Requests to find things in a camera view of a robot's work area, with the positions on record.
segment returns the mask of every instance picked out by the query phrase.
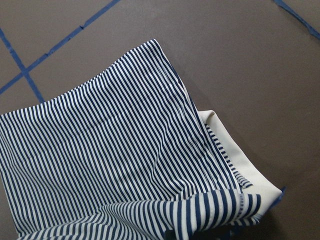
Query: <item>striped cloth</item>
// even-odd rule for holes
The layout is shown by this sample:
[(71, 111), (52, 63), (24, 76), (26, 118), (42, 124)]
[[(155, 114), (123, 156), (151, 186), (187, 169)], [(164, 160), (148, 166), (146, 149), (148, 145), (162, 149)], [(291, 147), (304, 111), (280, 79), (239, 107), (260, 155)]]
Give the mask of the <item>striped cloth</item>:
[(259, 194), (153, 39), (82, 85), (0, 116), (19, 239), (189, 239), (259, 222)]

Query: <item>brown surface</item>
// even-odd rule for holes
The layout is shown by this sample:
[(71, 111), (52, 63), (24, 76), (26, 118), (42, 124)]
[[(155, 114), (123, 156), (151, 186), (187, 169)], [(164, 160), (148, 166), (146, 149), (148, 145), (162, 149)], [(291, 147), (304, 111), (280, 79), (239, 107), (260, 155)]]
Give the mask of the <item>brown surface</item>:
[[(305, 19), (319, 23), (316, 10), (293, 2), (296, 12), (301, 7)], [(105, 4), (4, 1), (0, 27), (28, 66)], [(312, 6), (320, 9), (320, 2)], [(318, 239), (320, 41), (272, 0), (121, 0), (30, 75), (49, 100), (151, 38), (198, 109), (214, 109), (253, 164), (277, 187), (287, 186), (261, 224), (235, 239)], [(3, 43), (0, 54), (2, 87), (19, 71)], [(0, 95), (0, 113), (37, 103), (22, 78)], [(0, 201), (0, 239), (12, 240), (2, 186)]]

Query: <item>navy and white striped fabric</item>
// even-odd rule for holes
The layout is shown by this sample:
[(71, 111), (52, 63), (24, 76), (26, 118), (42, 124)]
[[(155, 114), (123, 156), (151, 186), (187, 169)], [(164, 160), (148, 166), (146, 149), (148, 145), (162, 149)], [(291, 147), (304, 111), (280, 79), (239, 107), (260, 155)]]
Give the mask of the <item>navy and white striped fabric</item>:
[(259, 222), (259, 194), (156, 40), (47, 102), (0, 116), (19, 239), (177, 239)]

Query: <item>striped garment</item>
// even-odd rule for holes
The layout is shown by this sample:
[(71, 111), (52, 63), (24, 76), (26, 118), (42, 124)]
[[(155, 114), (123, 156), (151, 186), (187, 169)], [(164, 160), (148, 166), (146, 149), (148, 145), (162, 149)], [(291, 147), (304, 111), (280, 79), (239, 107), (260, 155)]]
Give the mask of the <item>striped garment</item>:
[(266, 201), (209, 122), (154, 39), (52, 100), (1, 115), (19, 239), (184, 240), (257, 224), (279, 191)]

